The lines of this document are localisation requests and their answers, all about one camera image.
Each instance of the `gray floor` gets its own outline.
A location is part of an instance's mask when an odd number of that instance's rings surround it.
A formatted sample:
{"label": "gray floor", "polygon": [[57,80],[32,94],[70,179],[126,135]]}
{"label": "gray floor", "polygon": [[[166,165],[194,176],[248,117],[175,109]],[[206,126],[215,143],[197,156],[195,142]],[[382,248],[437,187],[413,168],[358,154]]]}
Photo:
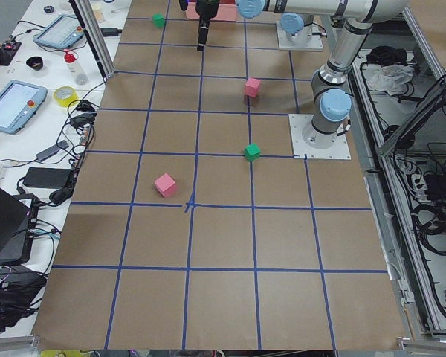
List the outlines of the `gray floor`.
{"label": "gray floor", "polygon": [[0,0],[0,42],[6,40],[32,0]]}

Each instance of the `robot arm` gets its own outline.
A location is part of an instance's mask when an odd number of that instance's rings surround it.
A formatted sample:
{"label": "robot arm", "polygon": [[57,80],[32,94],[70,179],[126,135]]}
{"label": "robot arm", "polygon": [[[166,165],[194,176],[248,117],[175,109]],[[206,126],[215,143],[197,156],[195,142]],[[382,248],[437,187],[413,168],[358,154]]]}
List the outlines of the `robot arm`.
{"label": "robot arm", "polygon": [[303,13],[348,18],[342,34],[319,75],[326,83],[338,86],[346,82],[355,56],[372,24],[400,13],[409,0],[236,0],[239,13],[251,19],[262,11]]}
{"label": "robot arm", "polygon": [[[179,0],[180,10],[187,9],[187,0]],[[200,22],[198,24],[198,44],[196,49],[203,51],[207,44],[208,31],[210,29],[210,19],[216,17],[220,0],[196,0],[195,10],[200,15]]]}
{"label": "robot arm", "polygon": [[386,21],[399,14],[407,6],[408,1],[236,0],[238,11],[245,18],[258,16],[262,11],[347,18],[326,64],[312,77],[315,113],[303,130],[303,138],[307,144],[317,149],[327,149],[335,142],[335,138],[339,135],[337,129],[347,117],[352,105],[347,93],[338,87],[347,81],[346,74],[363,41],[372,30],[372,24]]}

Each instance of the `white cloth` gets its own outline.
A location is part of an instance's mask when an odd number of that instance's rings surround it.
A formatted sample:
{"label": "white cloth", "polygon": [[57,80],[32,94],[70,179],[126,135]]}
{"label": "white cloth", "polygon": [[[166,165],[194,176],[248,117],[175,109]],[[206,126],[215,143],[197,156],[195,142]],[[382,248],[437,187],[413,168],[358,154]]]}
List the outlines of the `white cloth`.
{"label": "white cloth", "polygon": [[413,78],[413,68],[407,65],[388,65],[380,67],[367,82],[375,91],[386,91],[388,95],[403,94],[406,84]]}

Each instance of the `white table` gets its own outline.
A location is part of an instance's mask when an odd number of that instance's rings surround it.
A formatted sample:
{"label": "white table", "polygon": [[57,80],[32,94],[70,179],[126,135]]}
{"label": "white table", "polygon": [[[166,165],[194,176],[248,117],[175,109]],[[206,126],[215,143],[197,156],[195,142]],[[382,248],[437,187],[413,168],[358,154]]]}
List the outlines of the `white table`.
{"label": "white table", "polygon": [[[112,3],[100,2],[102,3],[103,13],[106,19],[103,23],[100,23],[100,27],[123,28],[128,8],[132,0],[115,0]],[[60,0],[33,0],[22,20],[46,26],[59,14],[70,13],[63,11],[59,7],[59,3]],[[45,13],[43,7],[46,5],[54,6],[56,9],[55,12],[52,14]],[[25,32],[32,27],[33,25],[19,23],[13,34]],[[38,152],[41,152],[56,143],[56,138],[68,115],[66,108],[59,106],[55,99],[53,99],[54,89],[59,88],[60,86],[72,86],[77,90],[78,97],[83,98],[88,90],[103,81],[89,45],[76,51],[79,54],[78,60],[80,65],[90,79],[84,86],[78,86],[73,81],[65,61],[62,58],[64,53],[47,52],[38,47],[32,40],[35,33],[37,33],[37,31],[21,35],[17,40],[22,42],[22,46],[13,58],[10,66],[0,66],[0,91],[11,80],[21,80],[47,88],[48,95],[45,102],[38,108],[36,115],[28,121],[24,129],[20,130],[15,135],[0,132],[0,160],[4,158],[26,161],[33,160],[36,158]],[[76,44],[76,47],[84,44],[84,41],[85,40],[79,41]],[[107,37],[105,38],[105,42],[111,58],[114,58],[119,43],[119,37]],[[41,56],[43,58],[45,66],[41,71],[34,71],[26,66],[26,59],[32,56]],[[87,99],[99,105],[104,89],[105,85],[100,86],[90,93],[90,95],[87,96]],[[75,144],[79,141],[80,138],[73,128],[70,128],[65,132]],[[52,158],[49,158],[45,163],[58,161],[64,154],[65,152],[62,151]],[[23,167],[5,169],[2,173],[2,178],[0,178],[0,187],[12,195],[17,194],[16,182],[25,175],[29,167],[39,166],[44,165],[32,163]],[[68,157],[64,158],[59,164],[51,167],[69,168]],[[27,193],[33,193],[38,198],[47,202],[48,196],[53,190],[27,188],[26,191]],[[69,204],[70,200],[56,208],[41,208],[38,217],[61,229],[65,223]],[[25,265],[33,271],[44,271],[53,256],[54,251],[51,239],[48,237],[40,238],[33,242],[30,260]],[[7,328],[5,332],[1,333],[0,338],[30,335],[35,320],[36,315],[21,319],[14,328]],[[12,354],[13,356],[30,356],[30,351],[28,350],[26,353],[19,353],[18,355],[17,352],[12,352]]]}
{"label": "white table", "polygon": [[[33,0],[28,10],[25,12],[22,20],[34,22],[41,26],[48,26],[61,13],[71,13],[61,10],[59,7],[60,0]],[[118,10],[130,6],[131,0],[115,0],[112,3],[105,3],[99,1],[103,6],[104,22],[100,23],[101,28],[123,28],[126,21],[127,10]],[[52,5],[55,7],[54,13],[45,13],[43,7]],[[25,32],[28,29],[36,26],[28,23],[20,22],[13,34]],[[75,89],[89,90],[103,81],[99,68],[94,60],[89,44],[84,48],[76,50],[79,56],[78,62],[83,67],[87,74],[89,81],[84,85],[77,85],[63,58],[64,52],[47,52],[40,48],[33,42],[33,35],[38,31],[34,30],[31,33],[25,33],[17,37],[17,41],[22,43],[21,48],[16,53],[12,63],[7,66],[0,66],[0,86],[4,87],[12,79],[30,82],[38,86],[43,86],[48,89],[56,89],[61,86],[71,86]],[[111,58],[114,58],[119,44],[119,37],[105,37],[105,43],[109,50]],[[85,36],[78,41],[74,47],[78,48],[85,44]],[[26,65],[26,60],[33,56],[40,56],[43,58],[43,69],[34,71]]]}

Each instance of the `blue cap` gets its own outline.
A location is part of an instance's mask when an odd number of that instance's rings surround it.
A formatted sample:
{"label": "blue cap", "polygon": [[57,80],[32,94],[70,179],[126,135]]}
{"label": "blue cap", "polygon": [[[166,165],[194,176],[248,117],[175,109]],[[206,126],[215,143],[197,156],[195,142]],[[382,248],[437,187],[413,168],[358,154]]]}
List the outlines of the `blue cap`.
{"label": "blue cap", "polygon": [[352,108],[352,99],[342,89],[329,89],[320,100],[320,111],[333,123],[346,118]]}
{"label": "blue cap", "polygon": [[298,33],[304,28],[303,18],[296,13],[284,13],[279,23],[281,28],[291,35]]}
{"label": "blue cap", "polygon": [[236,8],[241,16],[252,19],[265,8],[265,0],[236,0]]}

